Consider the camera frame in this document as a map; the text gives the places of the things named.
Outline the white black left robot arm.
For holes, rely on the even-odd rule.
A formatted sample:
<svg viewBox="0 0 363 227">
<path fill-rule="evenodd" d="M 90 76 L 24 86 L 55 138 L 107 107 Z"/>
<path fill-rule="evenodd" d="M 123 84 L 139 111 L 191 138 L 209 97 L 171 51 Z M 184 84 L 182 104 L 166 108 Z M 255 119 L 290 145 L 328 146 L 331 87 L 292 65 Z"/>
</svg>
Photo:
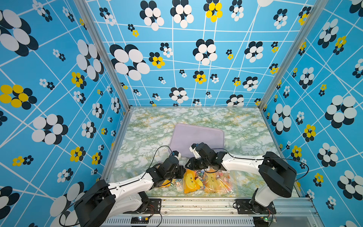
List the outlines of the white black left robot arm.
<svg viewBox="0 0 363 227">
<path fill-rule="evenodd" d="M 166 180 L 182 179 L 186 169 L 179 164 L 181 155 L 173 151 L 161 164 L 143 174 L 116 183 L 100 180 L 76 203 L 74 209 L 82 227 L 100 227 L 107 218 L 129 211 L 141 212 L 148 201 L 145 192 L 160 187 Z"/>
</svg>

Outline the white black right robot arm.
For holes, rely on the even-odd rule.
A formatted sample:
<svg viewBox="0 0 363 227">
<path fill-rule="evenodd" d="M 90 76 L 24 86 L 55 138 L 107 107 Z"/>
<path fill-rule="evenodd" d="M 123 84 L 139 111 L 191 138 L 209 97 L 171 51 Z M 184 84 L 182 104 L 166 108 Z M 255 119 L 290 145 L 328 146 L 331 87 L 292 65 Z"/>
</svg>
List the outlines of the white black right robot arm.
<svg viewBox="0 0 363 227">
<path fill-rule="evenodd" d="M 274 152 L 262 156 L 233 156 L 224 148 L 210 148 L 205 143 L 193 144 L 193 153 L 185 167 L 189 170 L 242 171 L 259 175 L 265 185 L 256 189 L 248 209 L 262 214 L 277 198 L 290 198 L 296 181 L 296 170 Z"/>
</svg>

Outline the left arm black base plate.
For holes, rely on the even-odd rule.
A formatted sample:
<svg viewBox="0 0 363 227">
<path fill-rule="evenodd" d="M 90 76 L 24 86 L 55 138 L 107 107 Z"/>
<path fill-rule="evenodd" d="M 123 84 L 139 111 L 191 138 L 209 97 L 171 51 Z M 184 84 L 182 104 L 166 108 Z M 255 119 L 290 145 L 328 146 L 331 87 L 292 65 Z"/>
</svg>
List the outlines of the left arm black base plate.
<svg viewBox="0 0 363 227">
<path fill-rule="evenodd" d="M 161 199 L 149 199 L 148 202 L 143 202 L 136 211 L 127 211 L 124 214 L 155 214 L 161 211 Z"/>
</svg>

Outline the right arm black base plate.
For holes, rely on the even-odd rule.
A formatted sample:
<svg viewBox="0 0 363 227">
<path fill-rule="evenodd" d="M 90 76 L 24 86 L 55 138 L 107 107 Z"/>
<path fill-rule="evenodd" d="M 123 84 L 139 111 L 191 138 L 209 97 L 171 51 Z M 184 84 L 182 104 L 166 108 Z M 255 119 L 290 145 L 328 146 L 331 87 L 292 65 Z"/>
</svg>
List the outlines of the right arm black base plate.
<svg viewBox="0 0 363 227">
<path fill-rule="evenodd" d="M 258 203 L 250 203 L 250 199 L 236 199 L 233 208 L 237 210 L 238 214 L 272 215 L 277 213 L 273 202 L 269 206 L 263 207 Z"/>
</svg>

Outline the ziploc bag with yellow duck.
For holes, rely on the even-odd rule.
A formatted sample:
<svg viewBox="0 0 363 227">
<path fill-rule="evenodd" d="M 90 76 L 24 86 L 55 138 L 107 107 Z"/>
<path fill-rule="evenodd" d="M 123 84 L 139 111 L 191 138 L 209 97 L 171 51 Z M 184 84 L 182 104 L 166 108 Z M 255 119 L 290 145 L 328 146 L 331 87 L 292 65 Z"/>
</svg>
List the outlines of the ziploc bag with yellow duck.
<svg viewBox="0 0 363 227">
<path fill-rule="evenodd" d="M 165 180 L 160 187 L 183 188 L 182 179 Z"/>
</svg>

